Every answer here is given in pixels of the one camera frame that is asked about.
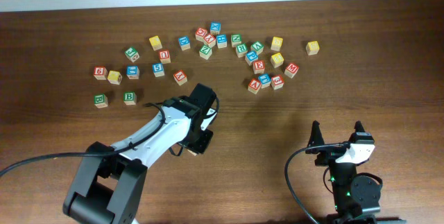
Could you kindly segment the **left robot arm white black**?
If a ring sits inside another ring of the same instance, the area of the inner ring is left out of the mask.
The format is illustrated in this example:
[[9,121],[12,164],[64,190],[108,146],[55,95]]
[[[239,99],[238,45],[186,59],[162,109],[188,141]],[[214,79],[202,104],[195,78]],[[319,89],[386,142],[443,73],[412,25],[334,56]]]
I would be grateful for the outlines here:
[[131,136],[111,146],[93,143],[82,155],[63,213],[79,223],[136,223],[148,170],[176,144],[204,153],[218,102],[214,95],[173,97]]

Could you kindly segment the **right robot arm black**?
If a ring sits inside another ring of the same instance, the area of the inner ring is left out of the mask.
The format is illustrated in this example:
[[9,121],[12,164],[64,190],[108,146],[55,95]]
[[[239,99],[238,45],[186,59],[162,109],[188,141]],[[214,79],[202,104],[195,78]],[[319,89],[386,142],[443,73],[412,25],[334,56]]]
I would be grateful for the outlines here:
[[316,155],[315,165],[326,166],[330,172],[336,213],[327,217],[328,222],[376,223],[383,182],[371,173],[357,172],[357,167],[367,162],[375,149],[373,136],[361,122],[355,123],[349,140],[327,146],[320,123],[314,121],[307,147],[307,154]]

